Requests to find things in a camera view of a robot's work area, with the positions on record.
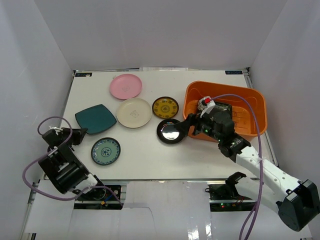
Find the black glossy round plate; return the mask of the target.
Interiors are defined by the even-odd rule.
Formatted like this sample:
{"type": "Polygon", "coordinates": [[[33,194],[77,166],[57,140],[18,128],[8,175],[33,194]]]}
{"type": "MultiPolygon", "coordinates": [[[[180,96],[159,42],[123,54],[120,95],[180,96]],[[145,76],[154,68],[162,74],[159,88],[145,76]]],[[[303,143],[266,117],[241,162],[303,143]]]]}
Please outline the black glossy round plate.
{"type": "Polygon", "coordinates": [[[174,118],[162,120],[156,129],[158,139],[167,145],[175,145],[180,143],[185,136],[175,128],[175,125],[179,123],[180,121],[174,118]]]}

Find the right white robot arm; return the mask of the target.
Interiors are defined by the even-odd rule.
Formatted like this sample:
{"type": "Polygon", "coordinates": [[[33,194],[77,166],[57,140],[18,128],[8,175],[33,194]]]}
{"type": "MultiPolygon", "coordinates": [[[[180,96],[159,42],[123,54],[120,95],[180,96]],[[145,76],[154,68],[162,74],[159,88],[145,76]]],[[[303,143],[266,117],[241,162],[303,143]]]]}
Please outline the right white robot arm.
{"type": "Polygon", "coordinates": [[[187,136],[190,127],[194,135],[200,133],[217,140],[220,152],[236,164],[246,168],[267,187],[264,205],[273,208],[291,230],[301,231],[320,213],[317,186],[309,179],[301,181],[288,175],[270,161],[262,159],[251,143],[235,132],[235,123],[226,111],[210,117],[207,113],[189,114],[174,128],[187,136]]]}

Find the black floral square plate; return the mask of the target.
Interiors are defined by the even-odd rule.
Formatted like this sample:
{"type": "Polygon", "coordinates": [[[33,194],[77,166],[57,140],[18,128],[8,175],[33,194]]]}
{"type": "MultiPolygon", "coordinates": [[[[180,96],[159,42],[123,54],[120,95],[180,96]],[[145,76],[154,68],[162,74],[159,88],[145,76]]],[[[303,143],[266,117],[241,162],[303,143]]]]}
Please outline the black floral square plate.
{"type": "Polygon", "coordinates": [[[219,112],[227,112],[230,116],[233,115],[233,108],[232,105],[228,103],[223,103],[223,102],[215,102],[215,107],[211,110],[210,114],[214,116],[216,113],[219,112]]]}

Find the teal square plate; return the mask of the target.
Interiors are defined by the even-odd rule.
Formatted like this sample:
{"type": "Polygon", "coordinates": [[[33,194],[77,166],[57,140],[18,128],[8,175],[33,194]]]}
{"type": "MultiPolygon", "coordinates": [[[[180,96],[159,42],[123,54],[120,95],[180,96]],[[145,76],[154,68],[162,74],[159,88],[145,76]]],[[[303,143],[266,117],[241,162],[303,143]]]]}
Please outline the teal square plate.
{"type": "Polygon", "coordinates": [[[113,127],[117,120],[103,104],[98,104],[77,112],[75,120],[81,129],[87,129],[88,135],[96,135],[113,127]]]}

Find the cream round plate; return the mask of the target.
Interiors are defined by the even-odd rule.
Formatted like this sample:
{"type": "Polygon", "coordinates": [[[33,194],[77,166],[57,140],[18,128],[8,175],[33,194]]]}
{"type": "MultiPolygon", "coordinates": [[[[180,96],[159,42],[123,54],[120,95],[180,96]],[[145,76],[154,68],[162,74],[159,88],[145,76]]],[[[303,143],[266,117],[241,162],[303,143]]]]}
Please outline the cream round plate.
{"type": "Polygon", "coordinates": [[[118,122],[130,129],[146,125],[152,114],[151,105],[146,100],[136,97],[123,101],[116,110],[118,122]]]}

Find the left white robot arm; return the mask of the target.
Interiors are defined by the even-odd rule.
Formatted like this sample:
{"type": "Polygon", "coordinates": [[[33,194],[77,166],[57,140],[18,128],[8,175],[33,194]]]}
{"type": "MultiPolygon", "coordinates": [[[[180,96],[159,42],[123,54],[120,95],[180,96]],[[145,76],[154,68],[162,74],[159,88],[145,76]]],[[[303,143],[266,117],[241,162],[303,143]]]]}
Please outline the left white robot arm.
{"type": "Polygon", "coordinates": [[[90,173],[74,153],[73,146],[82,143],[87,128],[51,128],[42,139],[48,144],[47,151],[53,151],[41,159],[38,164],[49,178],[54,187],[62,194],[84,191],[94,199],[105,196],[106,187],[96,175],[90,173]]]}

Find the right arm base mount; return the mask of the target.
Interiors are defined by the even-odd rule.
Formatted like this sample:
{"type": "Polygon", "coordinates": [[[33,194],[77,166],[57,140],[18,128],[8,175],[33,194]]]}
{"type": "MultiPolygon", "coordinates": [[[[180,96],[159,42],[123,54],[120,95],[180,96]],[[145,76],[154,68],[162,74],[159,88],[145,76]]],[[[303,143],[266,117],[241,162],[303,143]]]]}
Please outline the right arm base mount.
{"type": "Polygon", "coordinates": [[[244,173],[236,172],[225,180],[208,184],[204,191],[209,195],[211,212],[242,212],[253,209],[256,202],[239,195],[236,190],[236,184],[244,177],[244,173]]]}

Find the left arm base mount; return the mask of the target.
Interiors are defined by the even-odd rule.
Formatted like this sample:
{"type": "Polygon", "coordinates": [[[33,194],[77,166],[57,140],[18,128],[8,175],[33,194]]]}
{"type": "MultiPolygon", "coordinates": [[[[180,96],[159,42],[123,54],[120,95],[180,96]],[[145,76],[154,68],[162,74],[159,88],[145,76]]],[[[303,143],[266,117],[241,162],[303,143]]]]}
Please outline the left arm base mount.
{"type": "Polygon", "coordinates": [[[95,188],[82,194],[74,202],[75,210],[121,210],[121,185],[105,185],[109,188],[95,188]]]}

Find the yellow patterned small plate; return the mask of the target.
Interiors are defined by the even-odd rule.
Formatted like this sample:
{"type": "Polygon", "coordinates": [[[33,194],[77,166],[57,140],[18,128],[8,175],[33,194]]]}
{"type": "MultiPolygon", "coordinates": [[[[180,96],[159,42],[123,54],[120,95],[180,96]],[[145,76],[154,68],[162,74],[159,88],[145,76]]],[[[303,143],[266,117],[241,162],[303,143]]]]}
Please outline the yellow patterned small plate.
{"type": "Polygon", "coordinates": [[[169,96],[157,98],[151,108],[152,112],[160,119],[171,119],[179,112],[178,102],[169,96]]]}

